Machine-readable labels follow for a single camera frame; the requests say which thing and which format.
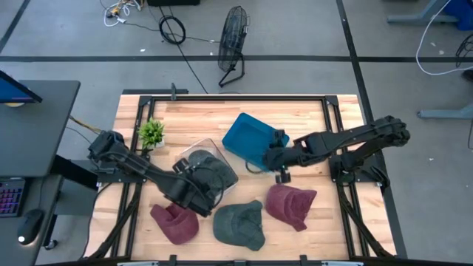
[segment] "potted plant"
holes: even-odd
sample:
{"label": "potted plant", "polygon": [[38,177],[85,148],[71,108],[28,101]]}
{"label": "potted plant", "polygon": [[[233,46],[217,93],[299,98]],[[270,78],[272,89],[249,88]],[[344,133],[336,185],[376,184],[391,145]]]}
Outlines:
{"label": "potted plant", "polygon": [[150,120],[140,127],[138,134],[145,149],[164,146],[164,125],[158,120]]}

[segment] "computer mouse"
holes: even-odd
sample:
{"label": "computer mouse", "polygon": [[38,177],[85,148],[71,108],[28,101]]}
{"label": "computer mouse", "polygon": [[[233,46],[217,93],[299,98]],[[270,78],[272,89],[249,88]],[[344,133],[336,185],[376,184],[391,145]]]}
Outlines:
{"label": "computer mouse", "polygon": [[18,227],[18,241],[20,244],[28,245],[35,240],[42,221],[43,211],[39,209],[28,211],[23,215],[23,220]]}

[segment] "blue plastic bin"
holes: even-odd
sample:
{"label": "blue plastic bin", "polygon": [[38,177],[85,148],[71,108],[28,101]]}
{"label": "blue plastic bin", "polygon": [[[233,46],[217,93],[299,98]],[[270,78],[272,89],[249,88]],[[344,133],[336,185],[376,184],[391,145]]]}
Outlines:
{"label": "blue plastic bin", "polygon": [[458,18],[457,28],[459,30],[473,30],[472,0],[451,0],[443,11]]}
{"label": "blue plastic bin", "polygon": [[[269,171],[263,164],[263,154],[273,142],[275,128],[241,113],[224,136],[222,143],[225,149],[236,154],[249,163],[258,166],[263,171]],[[289,142],[289,136],[283,138],[284,146]]]}

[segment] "fan stand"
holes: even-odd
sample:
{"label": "fan stand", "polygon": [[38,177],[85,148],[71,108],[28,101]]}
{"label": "fan stand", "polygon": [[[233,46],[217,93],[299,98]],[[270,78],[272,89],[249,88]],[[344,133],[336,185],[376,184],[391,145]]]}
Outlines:
{"label": "fan stand", "polygon": [[238,81],[240,78],[243,78],[243,76],[245,75],[245,59],[243,58],[243,54],[240,53],[239,54],[240,58],[242,59],[242,74],[239,76],[239,77],[236,77],[234,79],[231,79],[229,81],[226,81],[226,82],[223,82],[225,80],[225,78],[227,78],[228,74],[230,74],[230,72],[232,71],[235,71],[236,69],[235,68],[232,68],[230,70],[227,71],[227,73],[223,76],[223,78],[220,80],[219,82],[219,85],[220,85],[220,88],[223,88],[225,85],[227,85],[228,83],[232,83],[234,81]]}

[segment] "monitor screen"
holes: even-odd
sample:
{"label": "monitor screen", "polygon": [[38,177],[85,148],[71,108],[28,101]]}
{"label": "monitor screen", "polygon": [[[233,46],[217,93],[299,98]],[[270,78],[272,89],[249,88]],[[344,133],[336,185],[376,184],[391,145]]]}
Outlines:
{"label": "monitor screen", "polygon": [[34,102],[41,102],[41,98],[18,81],[0,71],[0,103]]}

